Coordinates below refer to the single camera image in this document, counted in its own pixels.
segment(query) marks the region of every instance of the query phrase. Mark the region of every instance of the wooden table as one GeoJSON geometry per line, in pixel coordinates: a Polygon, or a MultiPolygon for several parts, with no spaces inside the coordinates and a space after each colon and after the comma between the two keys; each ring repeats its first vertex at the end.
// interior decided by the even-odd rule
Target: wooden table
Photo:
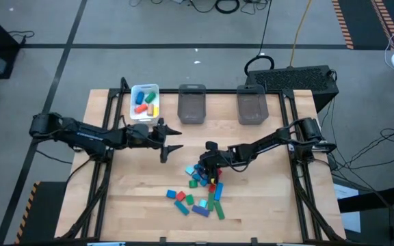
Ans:
{"type": "MultiPolygon", "coordinates": [[[[90,92],[84,122],[102,125],[107,92],[90,92]]],[[[190,176],[185,173],[185,168],[196,164],[199,155],[206,151],[206,141],[218,142],[223,150],[229,145],[256,141],[283,126],[278,96],[266,96],[270,116],[261,125],[238,123],[234,94],[207,94],[205,123],[185,125],[177,117],[177,94],[161,94],[161,117],[170,128],[183,133],[168,136],[167,144],[185,146],[170,154],[164,164],[159,162],[159,150],[115,151],[101,240],[159,241],[159,237],[166,236],[168,242],[247,243],[252,237],[257,237],[260,243],[302,242],[286,146],[259,155],[243,173],[223,169],[221,203],[225,220],[220,221],[215,211],[209,218],[193,212],[184,216],[174,200],[166,197],[166,191],[172,189],[193,194],[196,202],[207,199],[207,187],[188,188],[190,176]]],[[[133,124],[128,116],[129,99],[129,94],[124,95],[122,113],[127,124],[133,124]]],[[[317,118],[311,91],[295,91],[295,102],[299,118],[317,118]]],[[[291,120],[288,101],[286,104],[291,120]]],[[[315,156],[326,160],[325,154],[315,156]]],[[[87,158],[86,154],[76,154],[72,169],[87,158]]],[[[85,208],[93,167],[85,166],[69,183],[56,236],[63,235],[85,208]]],[[[318,210],[335,232],[345,238],[329,167],[320,162],[309,167],[318,210]]],[[[311,214],[306,207],[305,211],[308,234],[314,238],[311,214]]],[[[95,219],[96,211],[92,213],[89,235],[93,235],[95,219]]]]}

